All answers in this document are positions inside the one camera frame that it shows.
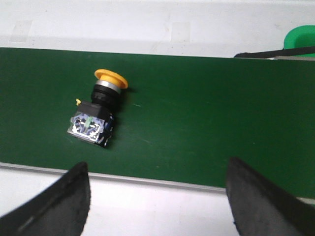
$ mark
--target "white surface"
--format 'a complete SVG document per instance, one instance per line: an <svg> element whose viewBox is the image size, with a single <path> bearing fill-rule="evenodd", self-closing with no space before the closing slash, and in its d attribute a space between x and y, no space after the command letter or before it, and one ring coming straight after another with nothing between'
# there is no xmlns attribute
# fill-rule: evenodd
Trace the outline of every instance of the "white surface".
<svg viewBox="0 0 315 236"><path fill-rule="evenodd" d="M2 0L0 47L232 57L281 49L314 12L312 0Z"/></svg>
<svg viewBox="0 0 315 236"><path fill-rule="evenodd" d="M0 215L28 201L59 177L58 173L0 168ZM90 183L91 210L83 236L238 235L223 191L100 174L91 174Z"/></svg>

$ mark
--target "yellow button cap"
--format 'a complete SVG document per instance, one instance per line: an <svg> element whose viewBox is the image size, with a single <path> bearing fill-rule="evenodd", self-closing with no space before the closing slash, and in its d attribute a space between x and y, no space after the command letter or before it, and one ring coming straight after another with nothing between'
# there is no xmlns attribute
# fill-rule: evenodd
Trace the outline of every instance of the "yellow button cap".
<svg viewBox="0 0 315 236"><path fill-rule="evenodd" d="M127 80L123 76L113 71L105 70L105 69L98 69L94 74L99 80L110 82L121 89L128 88Z"/></svg>

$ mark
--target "tape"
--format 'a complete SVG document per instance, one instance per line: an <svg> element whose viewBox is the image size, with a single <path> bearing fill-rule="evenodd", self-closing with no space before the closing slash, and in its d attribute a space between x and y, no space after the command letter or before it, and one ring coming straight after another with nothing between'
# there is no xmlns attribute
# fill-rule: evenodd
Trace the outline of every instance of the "tape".
<svg viewBox="0 0 315 236"><path fill-rule="evenodd" d="M32 21L17 21L15 23L9 42L12 42L12 43L26 42L30 33L32 23L33 23L33 20Z"/></svg>
<svg viewBox="0 0 315 236"><path fill-rule="evenodd" d="M190 22L172 23L171 42L189 43L190 41Z"/></svg>

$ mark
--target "black bar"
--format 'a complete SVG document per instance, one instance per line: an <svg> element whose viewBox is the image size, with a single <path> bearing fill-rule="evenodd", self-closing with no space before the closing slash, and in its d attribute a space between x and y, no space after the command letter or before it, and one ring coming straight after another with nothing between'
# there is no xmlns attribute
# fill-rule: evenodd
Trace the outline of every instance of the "black bar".
<svg viewBox="0 0 315 236"><path fill-rule="evenodd" d="M302 47L302 48L291 48L291 49L282 49L275 51L259 52L259 53L239 53L235 55L235 58L274 58L277 56L296 56L304 54L315 53L315 46L311 47Z"/></svg>

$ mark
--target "green object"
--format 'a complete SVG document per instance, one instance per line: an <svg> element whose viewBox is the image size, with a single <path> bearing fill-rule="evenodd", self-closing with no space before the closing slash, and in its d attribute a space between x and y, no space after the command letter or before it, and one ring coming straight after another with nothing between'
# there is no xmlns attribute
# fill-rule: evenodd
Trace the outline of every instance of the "green object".
<svg viewBox="0 0 315 236"><path fill-rule="evenodd" d="M89 127L92 120L93 120L93 117L89 117L89 118L87 119L87 121L85 122L84 127L85 127L85 128Z"/></svg>
<svg viewBox="0 0 315 236"><path fill-rule="evenodd" d="M299 26L291 30L284 39L284 49L315 46L315 26ZM315 53L300 55L315 57Z"/></svg>
<svg viewBox="0 0 315 236"><path fill-rule="evenodd" d="M238 156L315 198L314 65L1 48L0 161L224 187ZM66 132L99 68L130 86L106 149Z"/></svg>

